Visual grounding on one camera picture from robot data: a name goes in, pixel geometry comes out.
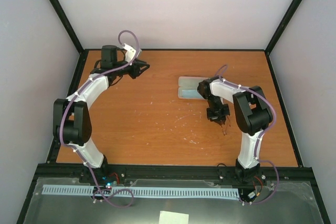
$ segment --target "wooden table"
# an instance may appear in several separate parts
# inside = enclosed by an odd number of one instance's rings
[[[98,59],[100,51],[89,52],[80,84]],[[92,138],[110,164],[235,165],[242,136],[233,104],[224,136],[221,127],[206,118],[206,101],[177,97],[180,76],[211,77],[227,63],[227,80],[261,86],[278,113],[277,124],[263,139],[260,158],[277,166],[297,166],[264,52],[144,51],[140,59],[150,68],[135,80],[124,76],[90,109]],[[80,159],[61,148],[57,162]]]

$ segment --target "purple tube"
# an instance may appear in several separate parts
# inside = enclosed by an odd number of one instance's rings
[[[113,193],[112,195],[110,195],[109,197],[106,197],[106,196],[103,194],[103,192],[102,192],[102,190],[100,189],[100,187],[99,187],[98,181],[97,181],[97,179],[96,179],[96,176],[94,175],[94,172],[93,172],[93,170],[92,170],[90,164],[87,163],[87,166],[88,166],[88,168],[89,168],[89,170],[90,170],[90,173],[91,173],[91,175],[92,175],[93,181],[94,181],[94,183],[95,183],[95,185],[96,185],[96,187],[97,187],[98,192],[100,193],[100,195],[103,197],[103,199],[104,199],[108,204],[110,204],[112,207],[116,207],[116,208],[128,208],[128,207],[130,207],[130,206],[133,204],[133,202],[134,202],[134,194],[133,194],[133,192],[132,192],[130,189],[127,189],[127,188],[125,188],[125,189],[120,189],[120,190],[114,192],[114,193]],[[119,206],[119,205],[116,205],[116,204],[112,203],[111,201],[109,201],[109,199],[111,199],[114,195],[120,193],[121,191],[128,191],[128,192],[131,194],[131,197],[132,197],[131,202],[129,202],[126,206]]]
[[[222,65],[222,66],[217,70],[217,72],[215,73],[215,76],[219,76],[220,78],[222,78],[224,72],[227,70],[228,67],[229,67],[228,64],[224,64],[224,65]]]

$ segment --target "wire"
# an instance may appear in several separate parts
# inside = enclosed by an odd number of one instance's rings
[[[228,67],[229,67],[228,64],[224,64],[224,65],[222,65],[222,66],[217,70],[217,72],[215,73],[215,76],[219,76],[220,78],[222,78],[224,72],[227,70]]]
[[[119,48],[118,50],[122,52],[122,54],[124,55],[124,59],[123,59],[123,60],[125,60],[125,59],[126,59],[126,54],[125,54],[125,52],[124,52],[121,48]]]
[[[112,174],[110,175],[110,177],[113,176],[113,175],[117,178],[117,184],[119,184],[120,182],[119,182],[118,174],[116,174],[116,173],[112,173]]]
[[[260,179],[260,178],[258,178],[257,176],[254,176],[254,178],[256,178],[256,179],[259,181],[260,185],[261,185],[260,192],[257,192],[256,185],[255,185],[255,183],[254,183],[254,181],[253,181],[253,186],[254,186],[254,189],[255,189],[255,191],[256,191],[256,195],[257,195],[257,196],[259,196],[259,194],[261,193],[261,191],[262,191],[262,188],[263,188],[263,182],[262,182],[262,181],[261,181],[261,179]]]
[[[219,164],[217,165],[217,167],[219,167],[220,165],[221,165],[221,166],[225,166],[225,167],[227,167],[226,164],[223,164],[223,163],[219,163]]]
[[[94,67],[93,67],[93,68],[97,68],[97,66],[98,66],[98,64],[99,64],[100,61],[101,61],[101,60],[97,60],[96,63],[94,64]]]
[[[123,77],[124,76],[121,76],[115,83],[111,84],[110,87],[116,85]]]
[[[63,114],[62,119],[61,119],[61,124],[60,124],[60,127],[59,127],[59,141],[61,142],[61,145],[64,146],[64,147],[70,147],[70,148],[72,148],[73,151],[76,152],[76,153],[78,154],[78,156],[82,159],[83,163],[89,168],[89,171],[90,171],[90,173],[91,173],[91,175],[92,175],[93,181],[94,181],[94,183],[95,183],[95,185],[96,185],[96,187],[97,187],[99,193],[102,195],[103,199],[104,199],[107,203],[109,203],[110,205],[112,205],[112,206],[114,206],[114,207],[117,207],[117,208],[125,208],[125,207],[129,207],[131,204],[133,204],[133,201],[134,201],[134,194],[133,194],[133,192],[132,192],[131,190],[129,190],[129,189],[120,189],[120,190],[116,191],[114,194],[112,194],[111,196],[109,196],[108,198],[105,197],[105,196],[103,195],[103,193],[102,193],[100,187],[99,187],[97,178],[96,178],[96,176],[95,176],[95,174],[94,174],[94,172],[93,172],[93,170],[92,170],[92,167],[91,167],[90,164],[88,163],[88,161],[81,155],[81,153],[79,152],[79,150],[78,150],[75,146],[71,146],[71,145],[68,145],[68,144],[65,144],[65,143],[64,143],[64,139],[63,139],[63,131],[64,131],[64,123],[65,123],[65,120],[66,120],[66,118],[67,118],[67,115],[68,115],[68,113],[69,113],[69,110],[70,110],[72,104],[74,103],[75,99],[76,99],[77,97],[80,96],[80,94],[85,90],[85,88],[86,88],[88,85],[90,85],[93,81],[97,80],[99,77],[104,76],[105,74],[112,73],[112,72],[118,71],[118,70],[120,70],[120,69],[123,69],[123,68],[129,66],[129,65],[132,64],[133,61],[135,61],[135,59],[138,57],[138,55],[139,55],[139,49],[140,49],[138,38],[136,37],[136,35],[135,35],[133,32],[131,32],[131,31],[129,31],[129,30],[123,30],[123,31],[121,31],[121,32],[119,33],[119,35],[118,35],[118,41],[119,41],[119,43],[120,43],[121,45],[122,45],[122,42],[121,42],[121,40],[120,40],[120,37],[121,37],[121,35],[124,34],[124,33],[130,33],[130,34],[133,36],[133,38],[134,38],[134,40],[135,40],[135,42],[136,42],[136,44],[137,44],[136,53],[135,53],[134,57],[132,58],[132,60],[131,60],[130,62],[126,63],[125,65],[122,65],[122,66],[120,66],[120,67],[118,67],[118,68],[114,68],[114,69],[105,71],[105,72],[103,72],[103,73],[101,73],[101,74],[95,76],[94,78],[92,78],[92,80],[90,80],[90,79],[87,80],[87,81],[83,84],[83,86],[77,91],[77,93],[72,97],[72,99],[70,100],[70,102],[69,102],[68,105],[66,106],[65,111],[64,111],[64,114]],[[131,196],[132,196],[131,202],[130,202],[128,205],[126,205],[126,206],[118,206],[118,205],[115,205],[115,204],[113,204],[112,202],[109,201],[110,198],[112,198],[114,195],[118,194],[118,193],[121,192],[121,191],[128,191],[128,192],[131,194]]]

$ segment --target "black metal frame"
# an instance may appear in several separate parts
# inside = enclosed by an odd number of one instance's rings
[[[120,177],[122,183],[128,184],[137,179],[164,179],[164,180],[204,180],[217,185],[231,185],[239,190],[248,189],[251,185],[242,185],[232,179],[230,174],[234,174],[234,167],[208,167],[208,166],[154,166],[154,165],[109,165],[109,169],[123,174]],[[261,167],[260,173],[266,176],[267,180],[275,180],[276,175],[272,167]],[[311,168],[279,167],[280,181],[302,181],[309,182],[323,222],[330,223],[327,211],[320,195],[314,173]],[[34,188],[38,178],[79,178],[82,183],[93,183],[87,168],[82,164],[39,164],[37,166],[32,184],[28,191],[26,200],[18,218],[17,223],[23,223],[30,200],[33,196]]]
[[[60,18],[62,24],[64,25],[67,33],[69,34],[74,46],[79,52],[79,59],[72,79],[71,85],[69,87],[68,95],[76,91],[79,81],[85,66],[85,62],[88,56],[89,50],[100,50],[100,49],[83,49],[81,46],[75,31],[73,30],[65,12],[63,11],[58,0],[50,0],[55,12]],[[306,168],[303,166],[302,159],[297,147],[297,143],[291,128],[288,114],[284,105],[284,101],[281,96],[281,92],[278,86],[278,82],[270,61],[270,53],[272,52],[275,44],[279,40],[280,36],[284,32],[286,26],[290,22],[292,16],[297,10],[298,6],[302,0],[293,0],[290,4],[288,10],[286,11],[281,23],[279,24],[277,30],[275,31],[272,39],[270,40],[267,48],[263,49],[144,49],[144,50],[195,50],[195,51],[263,51],[265,52],[266,60],[269,66],[269,70],[276,88],[277,96],[280,102],[282,113],[285,118],[285,123],[287,130],[291,139],[292,147],[297,159],[299,167],[278,167],[280,180],[286,181],[309,181],[314,196],[316,198],[319,210],[322,215],[324,223],[330,223],[327,211],[325,209],[320,191],[315,180],[314,173],[311,168]],[[46,164],[39,164],[36,172],[34,174],[33,181],[29,188],[26,200],[22,207],[21,213],[19,215],[17,223],[23,223],[25,219],[26,212],[29,207],[31,197],[36,186],[37,179],[40,177],[75,177],[79,178],[82,182],[92,183],[92,178],[88,175],[87,169],[82,164],[57,164],[56,159],[59,152],[60,144],[58,141],[53,140]],[[234,173],[234,167],[204,167],[204,166],[144,166],[144,165],[109,165],[109,168],[118,174],[124,174],[121,178],[122,182],[136,180],[136,179],[190,179],[190,180],[206,180],[214,182],[220,185],[232,185],[234,188],[244,189],[250,185],[241,185],[237,181],[230,179],[227,174]],[[268,180],[274,180],[275,172],[271,167],[262,167],[260,169],[261,173],[266,175]]]

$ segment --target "white cable channel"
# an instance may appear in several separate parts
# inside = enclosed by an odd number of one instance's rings
[[[102,190],[105,196],[110,196],[117,190],[125,187],[115,186],[112,192]],[[238,200],[239,193],[236,188],[169,188],[169,187],[128,187],[135,198],[181,199],[181,198],[206,198],[206,199],[232,199]],[[92,196],[96,191],[94,186],[67,186],[43,185],[43,195],[67,196]],[[127,191],[121,191],[114,197],[131,197]]]

